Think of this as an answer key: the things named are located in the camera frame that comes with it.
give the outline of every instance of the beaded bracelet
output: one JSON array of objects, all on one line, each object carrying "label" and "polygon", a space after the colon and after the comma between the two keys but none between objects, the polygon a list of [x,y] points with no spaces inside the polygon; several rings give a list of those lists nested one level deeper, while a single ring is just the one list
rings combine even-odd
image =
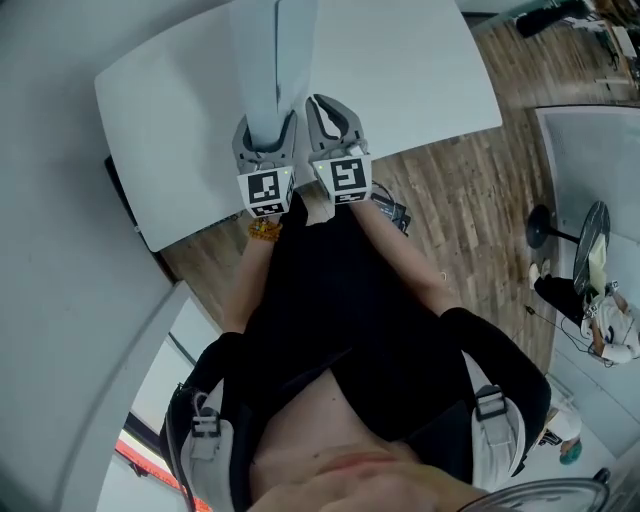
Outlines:
[{"label": "beaded bracelet", "polygon": [[280,238],[282,224],[274,224],[266,218],[255,219],[249,224],[249,236],[267,242],[277,242]]}]

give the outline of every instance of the wooden floor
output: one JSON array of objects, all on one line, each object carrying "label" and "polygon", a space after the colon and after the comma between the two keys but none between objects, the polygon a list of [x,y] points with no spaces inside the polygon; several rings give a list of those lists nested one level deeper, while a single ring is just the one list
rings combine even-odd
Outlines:
[{"label": "wooden floor", "polygon": [[[553,189],[533,107],[637,99],[626,86],[594,83],[608,70],[592,35],[554,27],[523,40],[511,24],[476,37],[500,104],[503,125],[374,162],[374,179],[408,206],[410,238],[443,272],[463,304],[498,325],[546,371],[553,327],[526,314],[531,305],[554,319],[528,287],[532,260],[557,263],[557,244],[531,251],[524,226],[538,203],[554,207]],[[310,222],[332,215],[317,186],[304,188]],[[246,243],[245,213],[162,251],[214,319]],[[310,277],[309,285],[313,286]]]}]

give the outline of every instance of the white shoe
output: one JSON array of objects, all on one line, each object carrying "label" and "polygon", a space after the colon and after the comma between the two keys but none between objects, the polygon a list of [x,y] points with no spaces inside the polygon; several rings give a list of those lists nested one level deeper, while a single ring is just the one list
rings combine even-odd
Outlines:
[{"label": "white shoe", "polygon": [[540,277],[544,279],[551,274],[551,260],[543,260],[542,267],[540,267]]},{"label": "white shoe", "polygon": [[540,270],[538,270],[538,265],[532,263],[529,266],[529,288],[535,290],[536,287],[534,285],[538,279],[540,279]]}]

